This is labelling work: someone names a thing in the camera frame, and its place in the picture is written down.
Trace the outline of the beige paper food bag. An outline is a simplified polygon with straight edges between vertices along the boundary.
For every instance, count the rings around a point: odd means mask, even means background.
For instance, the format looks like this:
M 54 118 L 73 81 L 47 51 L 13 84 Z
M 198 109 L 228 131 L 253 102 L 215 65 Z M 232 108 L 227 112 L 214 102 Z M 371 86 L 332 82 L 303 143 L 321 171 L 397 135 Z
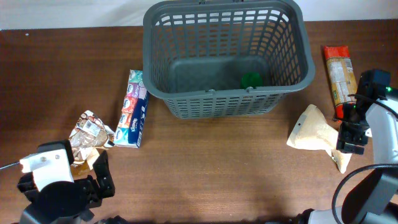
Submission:
M 300 115 L 286 144 L 295 149 L 325 151 L 344 174 L 350 162 L 351 153 L 337 150 L 338 131 L 331 127 L 323 113 L 313 104 Z

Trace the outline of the green lid spice jar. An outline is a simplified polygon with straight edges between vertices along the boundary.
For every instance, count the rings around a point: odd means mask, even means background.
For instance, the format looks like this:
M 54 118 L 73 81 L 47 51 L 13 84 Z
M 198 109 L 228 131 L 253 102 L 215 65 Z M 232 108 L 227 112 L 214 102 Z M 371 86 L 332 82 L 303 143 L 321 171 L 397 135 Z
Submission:
M 263 86 L 263 79 L 257 72 L 245 73 L 241 79 L 240 87 L 242 89 L 247 89 L 249 87 L 257 88 Z

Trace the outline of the grey plastic shopping basket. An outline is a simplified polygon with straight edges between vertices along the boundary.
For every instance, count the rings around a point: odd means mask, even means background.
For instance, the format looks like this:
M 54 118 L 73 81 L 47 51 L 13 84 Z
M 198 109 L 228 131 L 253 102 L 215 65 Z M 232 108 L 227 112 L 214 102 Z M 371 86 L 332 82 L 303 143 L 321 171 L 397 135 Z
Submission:
M 162 1 L 143 25 L 144 85 L 180 119 L 268 113 L 315 76 L 293 0 Z M 242 89 L 249 72 L 263 86 Z

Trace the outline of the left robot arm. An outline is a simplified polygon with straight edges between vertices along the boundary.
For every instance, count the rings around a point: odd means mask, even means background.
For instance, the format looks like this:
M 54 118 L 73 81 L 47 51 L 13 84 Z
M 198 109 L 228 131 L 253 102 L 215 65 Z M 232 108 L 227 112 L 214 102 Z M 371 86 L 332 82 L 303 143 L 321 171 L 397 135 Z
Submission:
M 17 188 L 30 202 L 20 223 L 88 222 L 94 217 L 91 209 L 115 195 L 105 151 L 93 164 L 96 177 L 75 180 L 70 168 L 73 162 L 68 140 L 41 144 L 36 153 L 19 161 L 24 175 Z

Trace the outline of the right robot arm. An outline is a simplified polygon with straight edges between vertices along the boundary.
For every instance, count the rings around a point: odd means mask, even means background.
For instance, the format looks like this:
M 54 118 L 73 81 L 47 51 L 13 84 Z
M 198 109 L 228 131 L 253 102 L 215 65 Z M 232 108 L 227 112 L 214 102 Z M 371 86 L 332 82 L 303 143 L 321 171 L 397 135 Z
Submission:
M 391 74 L 372 69 L 361 74 L 353 97 L 343 105 L 336 148 L 362 155 L 371 132 L 374 162 L 350 172 L 338 184 L 329 210 L 308 209 L 291 223 L 397 224 L 397 89 Z

